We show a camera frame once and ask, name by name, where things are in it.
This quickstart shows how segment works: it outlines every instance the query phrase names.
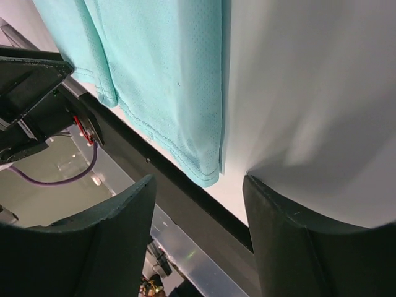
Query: red wire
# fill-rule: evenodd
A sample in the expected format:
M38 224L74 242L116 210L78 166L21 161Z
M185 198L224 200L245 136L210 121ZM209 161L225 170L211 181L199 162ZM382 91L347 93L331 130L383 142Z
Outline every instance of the red wire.
M87 134L87 132L84 130L84 127L82 126L80 120L78 119L77 116L74 116L74 120L75 123L77 124L77 126L80 128L80 131L82 133L82 135L84 135L85 139L88 141L89 144L93 144L93 141L91 139L91 137Z

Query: cable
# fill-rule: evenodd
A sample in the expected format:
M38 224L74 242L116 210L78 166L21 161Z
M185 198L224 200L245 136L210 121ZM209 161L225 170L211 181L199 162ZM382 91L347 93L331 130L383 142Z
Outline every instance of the cable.
M82 127L82 124L80 122L80 120L78 119L77 116L74 117L75 123L77 124L77 126L80 128L80 131L82 133L82 135L85 137L85 139L88 141L89 144L93 144L93 140L91 139L91 137L88 135L87 131L84 130L84 128Z
M97 158L98 158L98 148L97 148L97 144L93 143L93 157L92 157L92 161L91 164L89 164L89 166L87 167L87 169L85 169L83 172L79 173L78 175L69 178L69 179L65 179L64 181L52 181L52 182L44 182L44 181L36 181L35 179L27 176L25 173L23 173L22 171L20 171L18 168L16 168L14 165L11 165L10 167L8 167L7 169L16 173L17 175L19 175L21 178L23 178L24 180L28 181L31 184L34 184L35 186L40 186L40 187L56 187L56 186L62 186L64 184L70 184L73 183L74 181L79 180L80 178L83 178L84 176L86 176L87 174L89 174L89 172L92 170L92 168L95 166L95 163L97 162Z

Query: black plastic part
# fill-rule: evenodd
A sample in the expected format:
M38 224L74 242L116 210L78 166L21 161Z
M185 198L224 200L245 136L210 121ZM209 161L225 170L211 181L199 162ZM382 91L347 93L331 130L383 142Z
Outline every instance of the black plastic part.
M259 296L249 228L96 98L80 100L96 117L106 153L134 180L154 175L158 206L249 296Z
M72 67L58 53L0 47L0 164L38 153L73 119L57 87Z
M396 226L342 223L245 177L262 296L395 296Z
M157 246L157 243L155 241L152 241L151 243L148 244L147 248L149 249L151 254L156 258L159 266L161 266L164 273L166 275L171 275L172 268L168 262L168 259L166 258L165 253Z
M148 176L49 227L0 223L0 296L136 297L154 205Z
M201 293L198 292L196 287L188 280L183 281L180 286L175 288L169 297L203 297Z
M24 118L69 74L59 53L0 47L0 118L10 126Z

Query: stitching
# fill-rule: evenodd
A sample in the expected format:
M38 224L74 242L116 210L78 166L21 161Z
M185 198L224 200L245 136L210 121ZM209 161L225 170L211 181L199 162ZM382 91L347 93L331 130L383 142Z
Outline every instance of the stitching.
M87 39L88 39L88 41L89 41L90 43L93 43L93 44L90 45L90 48L91 48L91 49L92 49L92 48L95 49L96 47L98 47L98 50L103 54L103 58L104 58L104 60L105 60L106 66L107 66L107 70L108 70L108 73L109 73L109 75L110 75L110 79L112 79L112 77L111 77L111 72L110 72L109 65L108 65L108 60L107 60L106 53L105 53L105 49L103 48L103 43L100 41L99 33L98 33L98 30L97 30L95 24L93 23L92 16L91 16L91 14L89 13L89 10L88 10L88 7L87 7L87 3L85 3L84 1L79 2L78 5L77 5L77 10L79 11L80 14L82 14L82 11L88 13L89 19L84 19L84 31L87 33ZM97 42L91 42L91 41L92 41L92 36L90 36L90 35L88 34L88 33L90 33L90 29L93 30L93 32L91 32L91 33L93 33L93 34L96 33L97 37L99 38L99 42L98 42L98 43L97 43ZM111 84L112 84L112 88L111 88L111 89L112 89L112 92L111 92L111 91L107 91L107 90L105 90L105 89L103 88L101 79L98 78L97 80L98 80L98 82L99 82L99 84L100 84L100 88L101 88L102 92L103 92L103 93L106 93L106 92L109 93L109 94L111 95L111 96L109 96L109 97L110 97L110 101L115 101L114 103L117 104L117 103L118 103L118 98L117 98L117 96L116 96L116 92L115 92L115 89L114 89L114 84L113 84L113 82L111 82Z
M93 73L93 71L90 71L90 70L88 70L88 69L84 69L84 68L77 68L77 69L78 69L78 70L80 70L80 69L81 69L81 70L86 70L86 71L89 71L89 72ZM89 74L84 74L84 73L76 72L76 71L75 71L74 73L76 73L76 74L81 74L81 75L86 75L86 76L89 76L89 77L91 77L91 78L94 79L94 76L89 75ZM101 90L102 92L112 94L111 91L105 90L102 86L101 86L101 87L96 86L96 88L98 88L98 89ZM126 107L126 108L127 108L126 112L128 113L128 115L129 115L130 117L134 118L136 121L140 122L140 125L141 125L141 126L145 126L145 128L151 129L154 133L156 133L157 135L159 135L161 138L167 140L172 146L174 146L174 148L169 147L169 145L168 145L165 141L163 141L162 139L159 139L159 142L161 142L161 144L163 144L163 145L169 147L169 149L170 149L175 155L178 156L179 161L180 161L181 163L183 163L186 167L188 167L190 170L192 169L191 167L193 167L195 170L197 170L198 172L200 172L202 176L211 176L212 174L214 174L214 173L217 171L218 168L214 169L214 170L213 170L212 172L210 172L209 174L205 174L205 173L203 173L198 167L196 167L195 165L193 165L193 164L187 164L187 163L181 158L181 156L184 157L184 158L186 158L186 159L188 159L191 163L192 163L192 160L191 160L185 153L182 153L182 151L180 151L180 149L178 148L178 146L177 146L172 140L170 140L169 138L167 138L167 137L165 137L164 135L162 135L161 133L159 133L156 129L154 129L154 128L153 128L151 125L149 125L147 122L145 122L145 121L139 119L137 116L135 116L135 115L131 112L131 110L129 109L129 107L125 104L125 102L123 102L123 103L124 103L124 104L123 104L123 106L121 107L121 109L122 109L122 110L125 110L124 107ZM194 171L192 171L192 170L191 170L191 173L192 173L195 177L199 178L199 179L202 180L202 181L211 181L211 180L213 180L213 179L216 178L216 177L212 177L212 178L209 178L209 179L204 179L204 178L202 178L201 176L198 176L198 175L197 175Z
M178 146L177 146L176 144L174 144L174 142L173 142L172 140L170 140L169 138L167 138L167 137L165 137L164 135L162 135L161 133L159 133L156 129L154 129L151 125L147 124L145 121L143 121L143 120L139 119L138 117L136 117L134 114L131 113L129 107L128 107L126 104L124 104L124 105L125 105L125 107L128 109L127 112L128 112L128 115L129 115L130 117L132 117L132 118L134 118L135 120L141 122L140 125L146 126L146 128L151 129L153 132L157 133L159 136L161 136L162 138L164 138L164 139L166 139L168 142L170 142L170 143L174 146L174 148L171 148L171 147L170 147L170 149L174 152L175 155L178 156L178 158L180 159L181 163L183 163L186 167L188 167L189 169L191 169L191 165L190 165L190 164L187 164L185 161L183 161L183 159L180 157L180 155L182 155L184 158L187 158L187 159L188 159L189 161L191 161L191 162L192 162L192 160L191 160L186 154L182 153L182 151L180 151L180 149L178 148ZM165 143L163 140L159 139L159 141L160 141L163 145L169 146L169 145L168 145L167 143ZM218 170L218 168L216 168L216 169L214 169L211 173L205 174L205 173L203 173L198 167L196 167L195 165L192 165L192 167L194 167L197 171L199 171L203 176L210 176L210 175L214 174L214 173ZM216 178L216 177L212 177L212 178L209 178L209 179L204 179L204 178L198 176L198 175L197 175L195 172L193 172L193 171L191 171L191 173L192 173L193 175L195 175L197 178L201 179L202 181L211 181L212 179L215 179L215 178Z

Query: white backdrop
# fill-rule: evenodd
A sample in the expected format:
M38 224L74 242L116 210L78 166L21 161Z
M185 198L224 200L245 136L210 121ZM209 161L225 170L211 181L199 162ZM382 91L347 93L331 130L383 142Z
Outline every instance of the white backdrop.
M368 227L392 221L396 2L224 2L224 167L207 191L247 223L250 171L330 217ZM31 0L0 1L0 16L56 50Z

